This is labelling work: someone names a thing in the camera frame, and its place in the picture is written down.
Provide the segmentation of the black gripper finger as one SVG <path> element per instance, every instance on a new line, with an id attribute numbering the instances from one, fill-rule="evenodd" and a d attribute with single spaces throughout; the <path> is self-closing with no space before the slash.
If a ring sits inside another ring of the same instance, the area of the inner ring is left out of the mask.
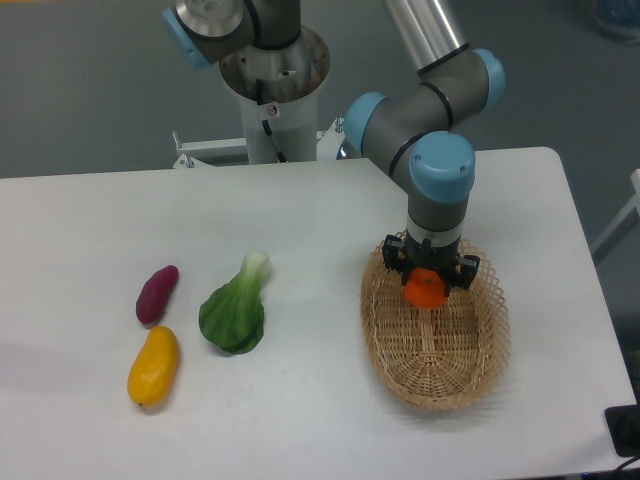
<path id="1" fill-rule="evenodd" d="M 401 276 L 401 284 L 406 285 L 415 263 L 408 255 L 403 238 L 388 234 L 382 244 L 382 257 L 385 268 L 397 272 Z"/>
<path id="2" fill-rule="evenodd" d="M 477 255 L 457 254 L 454 259 L 441 268 L 441 278 L 445 283 L 445 296 L 453 289 L 468 290 L 473 283 L 480 266 Z"/>

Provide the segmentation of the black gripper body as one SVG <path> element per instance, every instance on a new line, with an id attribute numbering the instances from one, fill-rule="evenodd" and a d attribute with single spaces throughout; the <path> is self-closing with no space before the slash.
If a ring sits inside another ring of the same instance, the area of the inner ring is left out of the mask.
<path id="1" fill-rule="evenodd" d="M 422 243 L 410 235 L 404 240 L 403 252 L 407 265 L 402 270 L 402 278 L 408 279 L 417 268 L 436 272 L 442 279 L 452 279 L 458 266 L 458 246 L 460 238 L 443 246 L 434 247 L 429 239 Z"/>

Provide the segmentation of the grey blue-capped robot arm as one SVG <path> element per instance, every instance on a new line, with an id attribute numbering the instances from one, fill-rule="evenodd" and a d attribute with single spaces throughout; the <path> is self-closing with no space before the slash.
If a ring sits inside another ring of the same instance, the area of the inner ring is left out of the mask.
<path id="1" fill-rule="evenodd" d="M 406 233 L 385 239 L 383 260 L 411 304 L 434 308 L 468 289 L 480 266 L 459 251 L 475 153 L 453 128 L 501 98 L 505 73 L 491 52 L 470 48 L 447 2 L 389 1 L 386 9 L 419 85 L 401 101 L 361 95 L 342 128 L 407 194 Z M 316 159 L 316 101 L 331 58 L 302 24 L 298 2 L 175 1 L 163 20 L 188 62 L 217 66 L 235 94 L 251 163 Z"/>

